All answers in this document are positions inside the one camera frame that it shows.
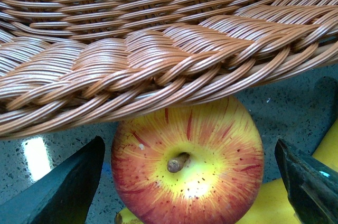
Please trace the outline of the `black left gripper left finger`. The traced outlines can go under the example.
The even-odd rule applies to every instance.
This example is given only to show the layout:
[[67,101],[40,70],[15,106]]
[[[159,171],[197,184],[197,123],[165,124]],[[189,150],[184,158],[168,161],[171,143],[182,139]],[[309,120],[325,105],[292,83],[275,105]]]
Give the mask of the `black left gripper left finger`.
[[1,223],[85,223],[105,155],[96,136],[26,190],[1,205]]

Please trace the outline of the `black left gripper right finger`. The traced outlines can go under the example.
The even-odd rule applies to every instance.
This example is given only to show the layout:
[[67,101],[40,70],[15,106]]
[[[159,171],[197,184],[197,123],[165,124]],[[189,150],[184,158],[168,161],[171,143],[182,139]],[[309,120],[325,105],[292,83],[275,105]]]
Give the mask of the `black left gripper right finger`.
[[337,171],[279,139],[275,158],[301,223],[337,223]]

